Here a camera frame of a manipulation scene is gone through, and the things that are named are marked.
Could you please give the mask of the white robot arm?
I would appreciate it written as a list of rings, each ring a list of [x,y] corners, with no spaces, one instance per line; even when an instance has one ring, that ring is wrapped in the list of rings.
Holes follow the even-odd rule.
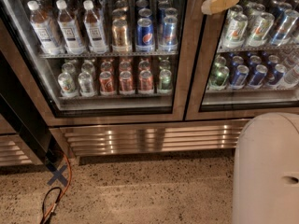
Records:
[[[248,116],[232,224],[299,224],[299,0],[206,0],[223,14],[202,110]]]

